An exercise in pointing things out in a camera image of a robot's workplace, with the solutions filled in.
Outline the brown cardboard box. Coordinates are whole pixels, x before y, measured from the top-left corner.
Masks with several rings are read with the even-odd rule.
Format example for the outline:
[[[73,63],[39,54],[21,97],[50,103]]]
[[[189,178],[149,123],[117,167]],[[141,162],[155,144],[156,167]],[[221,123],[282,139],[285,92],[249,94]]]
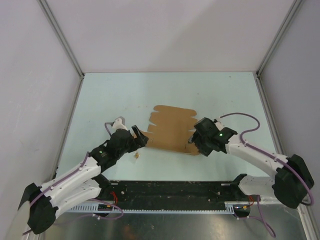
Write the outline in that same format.
[[[189,138],[198,122],[194,109],[156,105],[150,114],[147,131],[148,148],[196,156],[200,153]]]

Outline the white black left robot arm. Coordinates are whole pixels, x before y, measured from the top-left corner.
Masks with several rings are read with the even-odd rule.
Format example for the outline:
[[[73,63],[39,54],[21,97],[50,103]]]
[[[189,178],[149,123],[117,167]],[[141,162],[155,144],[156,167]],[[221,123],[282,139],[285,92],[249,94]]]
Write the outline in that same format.
[[[87,152],[84,160],[60,177],[36,185],[29,184],[20,204],[30,203],[27,225],[35,235],[45,232],[67,210],[91,199],[110,196],[111,183],[103,172],[113,167],[127,153],[147,145],[148,137],[137,126],[128,130],[122,123],[104,143]]]

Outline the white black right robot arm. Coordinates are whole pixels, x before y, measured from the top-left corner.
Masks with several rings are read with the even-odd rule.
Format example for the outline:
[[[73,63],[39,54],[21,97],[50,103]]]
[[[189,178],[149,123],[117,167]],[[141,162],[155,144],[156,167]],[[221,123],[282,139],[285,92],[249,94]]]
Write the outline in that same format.
[[[283,205],[296,209],[309,197],[314,203],[311,189],[315,182],[302,157],[286,156],[268,152],[252,145],[244,138],[244,133],[224,126],[220,119],[202,118],[194,125],[194,133],[189,143],[198,152],[209,156],[211,152],[223,152],[238,157],[263,171],[266,177],[253,177],[240,174],[232,182],[231,196],[242,201],[245,197],[256,195],[276,198]]]

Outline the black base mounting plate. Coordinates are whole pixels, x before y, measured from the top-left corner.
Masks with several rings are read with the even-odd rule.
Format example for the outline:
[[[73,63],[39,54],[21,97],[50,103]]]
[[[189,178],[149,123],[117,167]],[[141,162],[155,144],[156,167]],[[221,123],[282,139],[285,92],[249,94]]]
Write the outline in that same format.
[[[98,200],[125,202],[137,197],[204,197],[221,202],[256,201],[253,194],[247,195],[232,185],[230,181],[134,181],[111,180],[102,187]]]

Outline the aluminium front rail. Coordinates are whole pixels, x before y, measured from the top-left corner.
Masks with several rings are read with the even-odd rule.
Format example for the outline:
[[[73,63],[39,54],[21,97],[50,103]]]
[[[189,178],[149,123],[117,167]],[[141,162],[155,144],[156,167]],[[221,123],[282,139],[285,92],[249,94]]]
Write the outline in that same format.
[[[262,185],[255,195],[276,198],[281,203],[287,205],[298,205],[307,195],[307,190],[301,183],[275,183],[273,185]]]

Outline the aluminium frame post left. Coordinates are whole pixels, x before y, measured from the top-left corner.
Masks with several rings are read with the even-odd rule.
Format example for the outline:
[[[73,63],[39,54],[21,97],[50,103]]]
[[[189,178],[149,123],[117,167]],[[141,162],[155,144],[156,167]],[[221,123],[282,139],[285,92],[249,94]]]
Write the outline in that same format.
[[[85,75],[82,71],[80,64],[63,32],[61,29],[61,26],[58,22],[58,20],[55,17],[54,12],[52,11],[49,3],[47,0],[37,0],[37,3],[42,10],[44,16],[46,17],[49,25],[51,26],[54,34],[56,35],[56,38],[60,42],[60,45],[62,46],[62,49],[64,50],[66,56],[68,57],[71,65],[73,66],[74,70],[78,74],[78,76],[82,79]]]

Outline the aluminium frame post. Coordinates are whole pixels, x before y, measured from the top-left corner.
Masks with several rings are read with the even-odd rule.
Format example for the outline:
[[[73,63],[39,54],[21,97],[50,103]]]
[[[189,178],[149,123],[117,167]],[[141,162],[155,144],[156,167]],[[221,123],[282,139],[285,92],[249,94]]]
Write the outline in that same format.
[[[277,48],[279,47],[282,39],[285,37],[287,31],[289,30],[291,24],[293,23],[295,17],[297,16],[298,12],[300,11],[301,7],[305,3],[305,0],[294,0],[291,4],[287,14],[285,15],[279,29],[277,30],[266,54],[264,55],[261,63],[259,64],[256,75],[259,78],[264,69],[266,68],[267,64],[273,57],[274,53],[276,52]]]
[[[60,42],[60,45],[62,46],[62,49],[64,50],[66,56],[68,57],[71,65],[73,66],[74,70],[78,74],[78,76],[82,79],[85,75],[82,71],[80,64],[63,32],[61,29],[61,26],[58,22],[58,20],[55,17],[54,12],[52,11],[49,3],[47,0],[37,0],[37,3],[42,10],[44,16],[46,17],[49,25],[51,26],[54,34],[56,35],[56,38]]]

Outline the aluminium frame post right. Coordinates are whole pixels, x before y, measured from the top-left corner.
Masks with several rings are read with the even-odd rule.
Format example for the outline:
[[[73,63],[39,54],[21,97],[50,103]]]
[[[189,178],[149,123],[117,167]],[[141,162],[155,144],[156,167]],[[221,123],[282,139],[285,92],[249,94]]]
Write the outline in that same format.
[[[285,37],[287,31],[289,30],[291,24],[293,23],[295,17],[297,16],[298,12],[300,11],[301,7],[305,3],[305,0],[294,0],[291,4],[287,14],[285,15],[279,29],[277,30],[266,54],[264,55],[261,63],[259,64],[256,75],[259,78],[264,69],[266,68],[267,64],[273,57],[274,53],[276,52],[277,48],[279,47],[282,39]]]

